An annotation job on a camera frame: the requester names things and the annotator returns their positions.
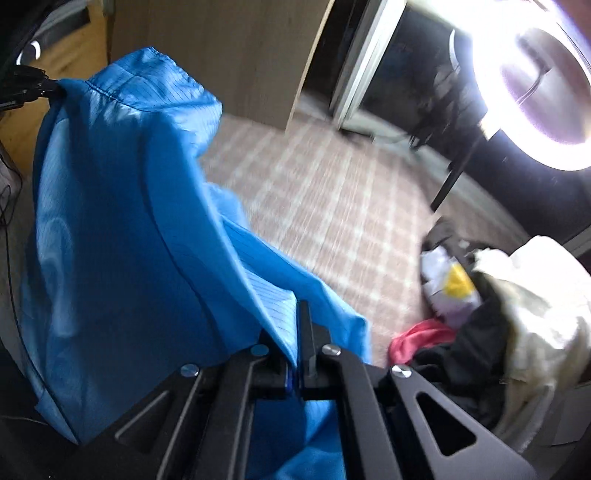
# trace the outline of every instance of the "wooden cabinet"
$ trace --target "wooden cabinet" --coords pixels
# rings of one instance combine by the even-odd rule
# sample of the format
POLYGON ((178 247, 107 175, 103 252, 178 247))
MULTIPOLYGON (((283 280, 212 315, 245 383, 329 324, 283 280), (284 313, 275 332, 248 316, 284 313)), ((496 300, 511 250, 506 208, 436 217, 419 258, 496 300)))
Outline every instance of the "wooden cabinet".
POLYGON ((153 46, 223 103, 285 129, 334 0, 119 0, 112 58, 153 46))

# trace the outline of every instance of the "triangular cutout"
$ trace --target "triangular cutout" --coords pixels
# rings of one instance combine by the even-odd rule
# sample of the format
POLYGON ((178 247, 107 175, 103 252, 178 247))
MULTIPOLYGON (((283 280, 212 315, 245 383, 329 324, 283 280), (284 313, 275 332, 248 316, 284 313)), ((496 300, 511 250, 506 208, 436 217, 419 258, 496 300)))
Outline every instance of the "triangular cutout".
POLYGON ((141 453, 150 453, 173 403, 169 391, 162 392, 116 434, 115 439, 141 453))
POLYGON ((417 402, 442 455, 453 455, 476 443, 476 436, 429 395, 419 393, 417 402))

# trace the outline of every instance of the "white cloth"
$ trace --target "white cloth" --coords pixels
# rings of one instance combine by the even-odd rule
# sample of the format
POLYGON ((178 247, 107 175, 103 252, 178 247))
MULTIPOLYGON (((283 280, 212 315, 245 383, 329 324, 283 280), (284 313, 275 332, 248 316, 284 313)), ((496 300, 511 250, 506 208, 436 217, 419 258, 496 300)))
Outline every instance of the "white cloth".
POLYGON ((572 388, 591 349, 591 277, 561 245, 537 236, 511 257, 477 252, 511 322, 505 410, 494 433, 523 452, 553 402, 572 388))
POLYGON ((421 254, 423 292, 438 317, 458 330, 482 300, 457 259, 441 245, 421 254))

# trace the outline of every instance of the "pink cloth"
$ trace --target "pink cloth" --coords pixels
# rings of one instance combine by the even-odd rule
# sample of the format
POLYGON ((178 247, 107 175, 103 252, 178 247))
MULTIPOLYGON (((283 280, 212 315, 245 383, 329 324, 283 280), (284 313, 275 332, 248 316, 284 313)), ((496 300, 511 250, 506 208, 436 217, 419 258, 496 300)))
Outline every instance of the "pink cloth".
POLYGON ((435 319, 423 320, 393 338, 388 348, 390 364, 408 364, 417 350, 450 343, 455 338, 456 331, 445 323, 435 319))

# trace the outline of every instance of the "pile of clothes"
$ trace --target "pile of clothes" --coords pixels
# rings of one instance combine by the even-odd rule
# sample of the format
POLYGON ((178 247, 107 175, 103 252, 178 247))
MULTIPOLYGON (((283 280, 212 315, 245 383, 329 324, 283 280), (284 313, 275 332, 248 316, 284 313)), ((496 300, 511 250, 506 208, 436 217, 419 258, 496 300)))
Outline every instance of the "pile of clothes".
POLYGON ((508 256, 441 219, 423 243, 421 280, 437 318, 396 337, 390 361, 522 453, 589 362, 590 275, 550 238, 508 256))

